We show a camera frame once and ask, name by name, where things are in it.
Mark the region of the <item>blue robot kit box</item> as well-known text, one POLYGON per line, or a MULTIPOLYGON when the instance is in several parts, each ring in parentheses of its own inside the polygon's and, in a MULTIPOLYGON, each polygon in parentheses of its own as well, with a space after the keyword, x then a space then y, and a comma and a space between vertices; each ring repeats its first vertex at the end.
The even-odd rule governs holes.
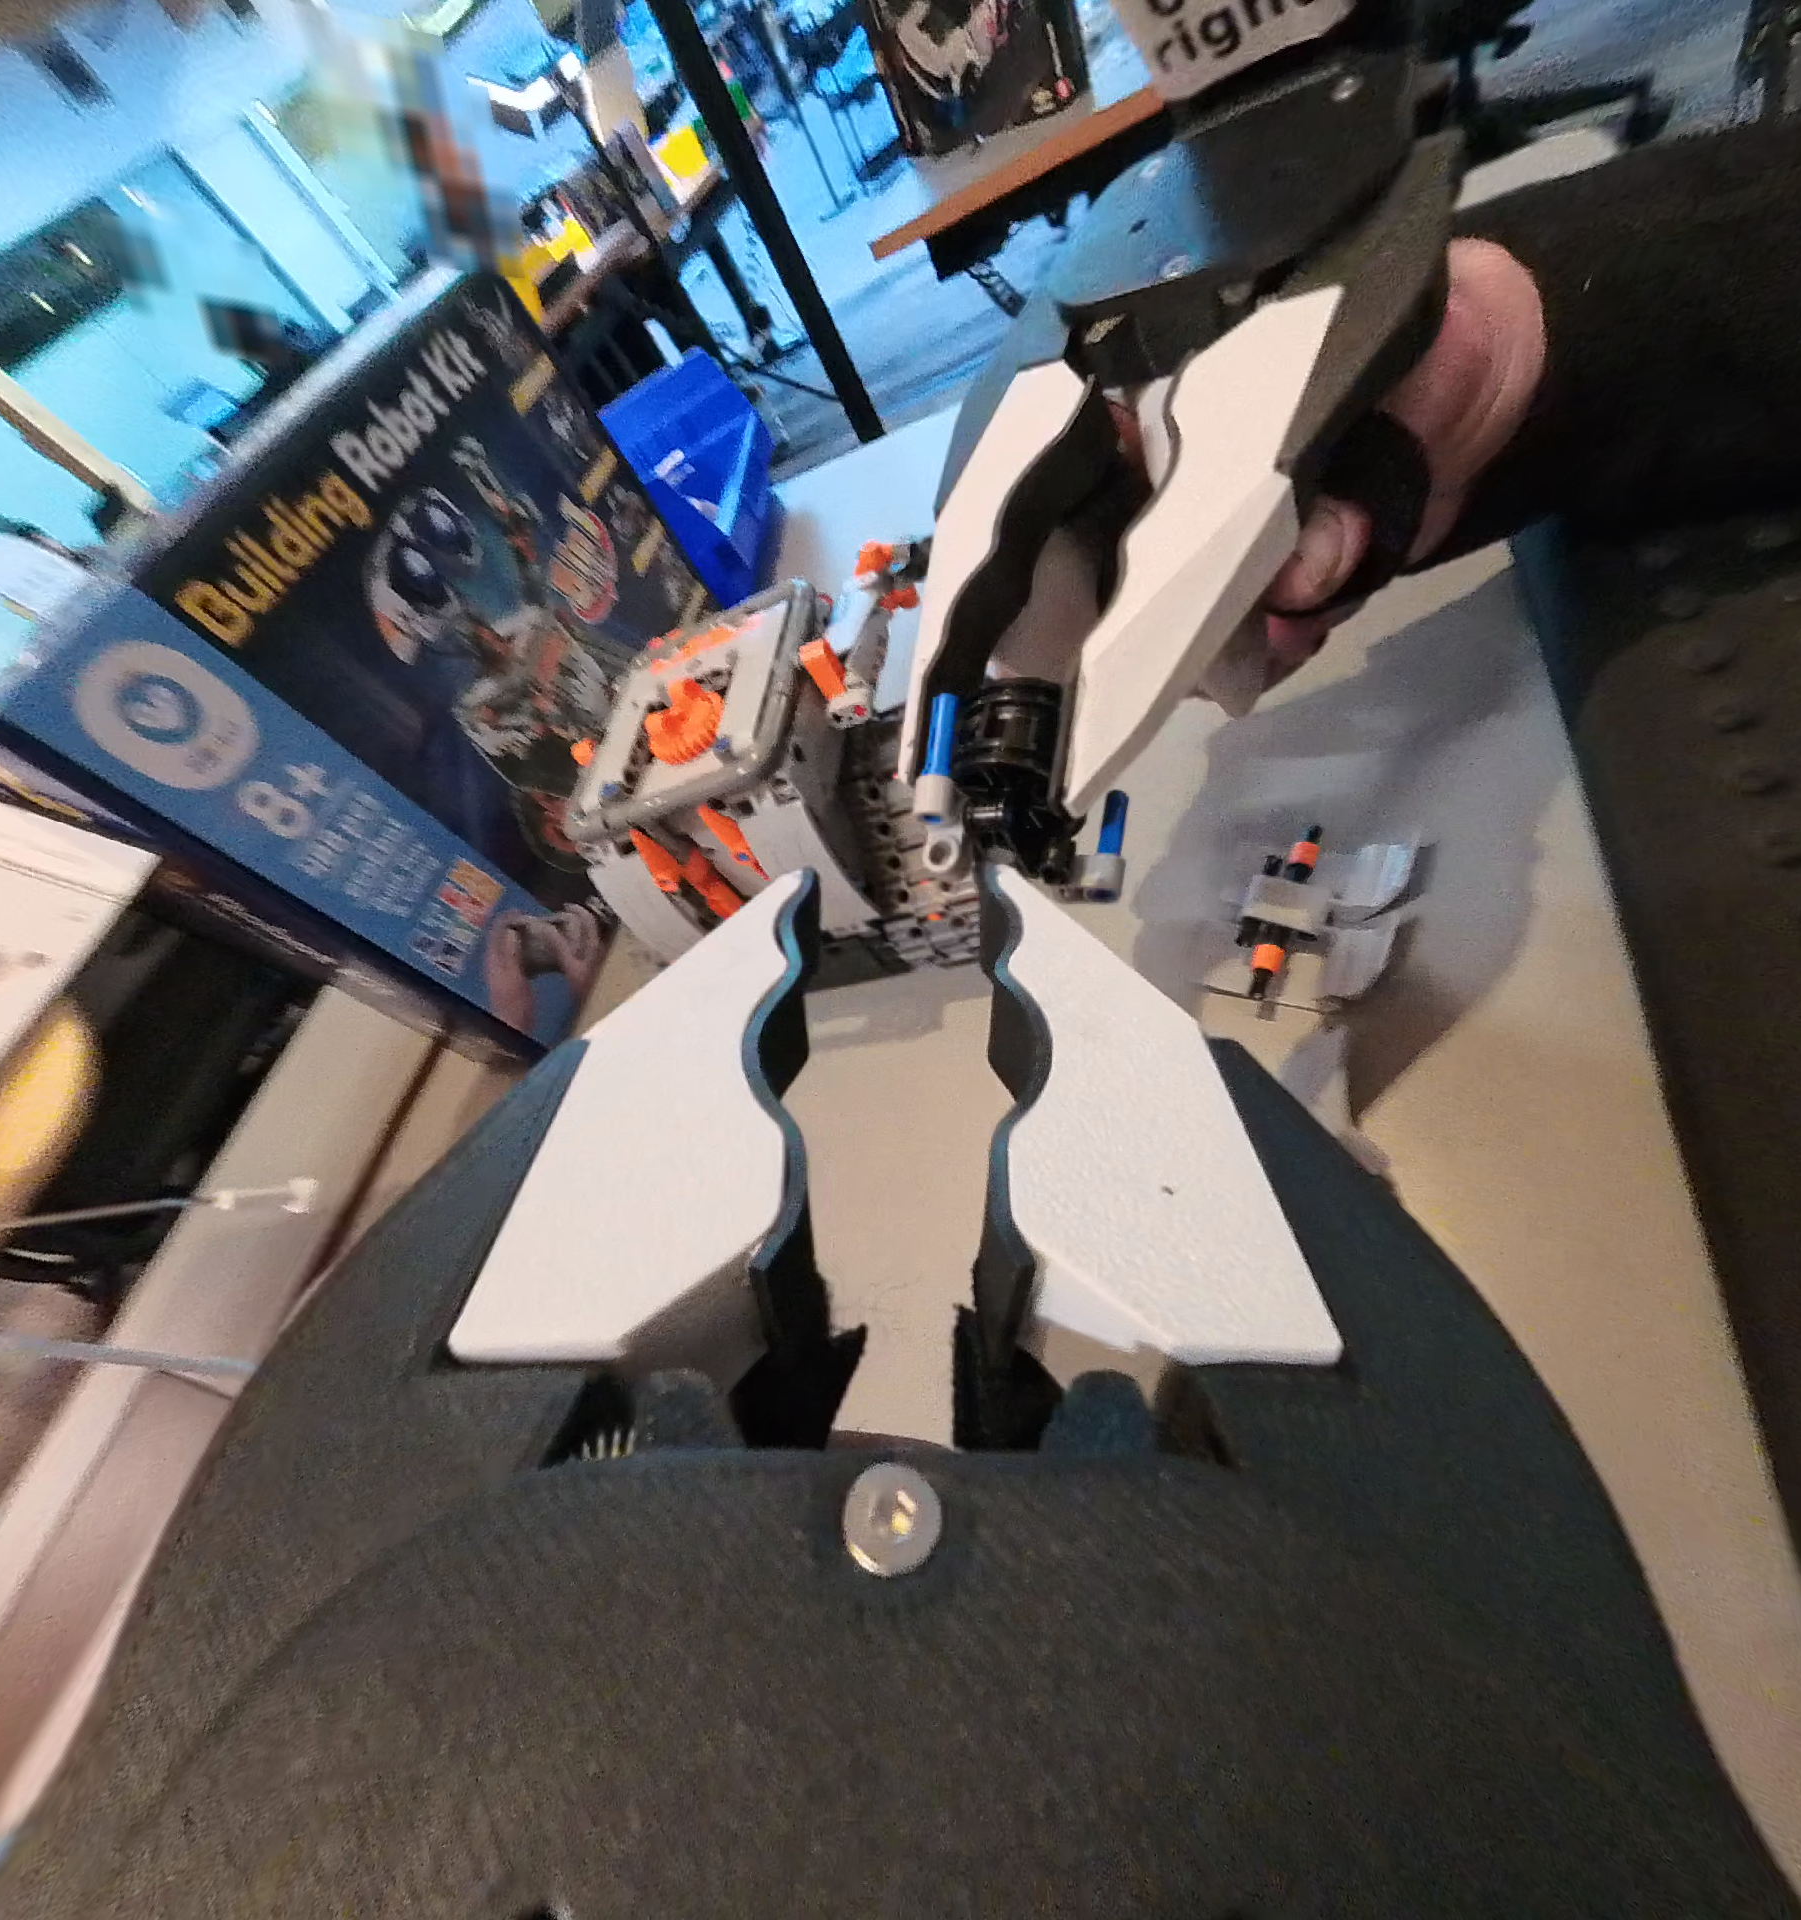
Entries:
POLYGON ((0 775, 230 940, 529 1061, 613 928, 574 752, 708 604, 511 288, 438 268, 33 630, 0 775))

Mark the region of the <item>grey orange tracked toy robot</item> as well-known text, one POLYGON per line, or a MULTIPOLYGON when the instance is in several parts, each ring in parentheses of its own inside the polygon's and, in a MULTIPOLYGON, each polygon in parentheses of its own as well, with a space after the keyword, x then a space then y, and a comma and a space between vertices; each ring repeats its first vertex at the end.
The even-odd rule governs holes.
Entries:
POLYGON ((822 980, 949 970, 978 957, 977 869, 1070 884, 1078 824, 928 828, 900 708, 878 704, 893 620, 931 539, 871 541, 838 592, 763 591, 654 640, 577 746, 566 831, 628 940, 661 968, 770 880, 815 874, 822 980))

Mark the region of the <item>blue plastic bin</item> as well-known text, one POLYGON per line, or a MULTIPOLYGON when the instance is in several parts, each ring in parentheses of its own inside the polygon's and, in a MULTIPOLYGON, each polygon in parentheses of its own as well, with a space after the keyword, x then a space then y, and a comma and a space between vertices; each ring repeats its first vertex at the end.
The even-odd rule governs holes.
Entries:
POLYGON ((690 349, 605 405, 601 422, 717 608, 769 587, 784 525, 772 439, 712 355, 690 349))

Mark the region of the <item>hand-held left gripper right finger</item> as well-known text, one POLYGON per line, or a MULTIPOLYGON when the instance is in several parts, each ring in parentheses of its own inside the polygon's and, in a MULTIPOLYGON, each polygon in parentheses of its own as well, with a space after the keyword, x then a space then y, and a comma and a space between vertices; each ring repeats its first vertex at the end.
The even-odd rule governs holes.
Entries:
POLYGON ((1198 1022, 1037 884, 989 867, 977 1317, 1050 1368, 1329 1368, 1345 1341, 1198 1022))

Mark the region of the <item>black toy wheel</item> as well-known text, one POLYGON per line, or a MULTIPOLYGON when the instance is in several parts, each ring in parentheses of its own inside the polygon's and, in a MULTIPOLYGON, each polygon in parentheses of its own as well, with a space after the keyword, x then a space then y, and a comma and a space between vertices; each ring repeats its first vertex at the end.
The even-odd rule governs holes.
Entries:
POLYGON ((1045 678, 989 680, 959 708, 952 781, 973 824, 1056 817, 1066 693, 1045 678))

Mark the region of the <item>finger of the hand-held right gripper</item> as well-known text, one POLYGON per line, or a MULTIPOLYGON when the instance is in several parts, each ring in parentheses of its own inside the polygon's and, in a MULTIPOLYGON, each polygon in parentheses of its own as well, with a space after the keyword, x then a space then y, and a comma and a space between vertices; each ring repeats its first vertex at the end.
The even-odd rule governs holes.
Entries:
POLYGON ((1066 362, 1016 373, 936 511, 907 690, 910 773, 925 771, 934 701, 978 690, 1050 534, 1121 465, 1120 428, 1089 379, 1066 362))
POLYGON ((1078 657, 1061 768, 1070 814, 1115 786, 1187 697, 1206 690, 1239 719, 1270 690, 1258 603, 1298 539, 1277 458, 1341 296, 1321 288, 1261 307, 1167 390, 1174 459, 1078 657))

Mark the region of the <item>open instruction booklet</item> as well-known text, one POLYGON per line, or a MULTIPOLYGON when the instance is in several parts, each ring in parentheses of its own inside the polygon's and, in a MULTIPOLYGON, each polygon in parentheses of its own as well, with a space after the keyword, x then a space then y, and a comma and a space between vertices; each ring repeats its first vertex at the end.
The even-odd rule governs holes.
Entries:
POLYGON ((0 803, 0 1064, 157 864, 155 852, 0 803))

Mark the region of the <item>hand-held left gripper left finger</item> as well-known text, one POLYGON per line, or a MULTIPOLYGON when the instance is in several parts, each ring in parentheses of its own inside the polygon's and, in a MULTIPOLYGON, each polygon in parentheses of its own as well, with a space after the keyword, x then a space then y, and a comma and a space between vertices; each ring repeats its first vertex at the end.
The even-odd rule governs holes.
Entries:
POLYGON ((772 880, 584 1038, 451 1357, 749 1368, 825 1344, 785 1109, 815 947, 816 875, 772 880))

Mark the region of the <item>black printed box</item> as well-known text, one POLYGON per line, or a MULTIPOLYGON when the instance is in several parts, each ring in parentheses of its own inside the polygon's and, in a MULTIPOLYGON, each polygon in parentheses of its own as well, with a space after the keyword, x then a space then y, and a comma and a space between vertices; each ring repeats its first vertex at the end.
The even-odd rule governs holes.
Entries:
POLYGON ((946 158, 1073 109, 1089 87, 1073 3, 858 3, 901 153, 946 158))

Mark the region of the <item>grey bracket with pins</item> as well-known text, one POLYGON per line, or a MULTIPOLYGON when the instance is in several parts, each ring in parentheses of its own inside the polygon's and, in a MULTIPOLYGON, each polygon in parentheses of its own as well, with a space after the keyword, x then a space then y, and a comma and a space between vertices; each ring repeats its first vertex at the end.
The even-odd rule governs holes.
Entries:
POLYGON ((1345 1012, 1392 967, 1426 852, 1418 833, 1328 852, 1320 826, 1268 852, 1234 904, 1232 955, 1206 989, 1249 1003, 1257 1021, 1345 1012))

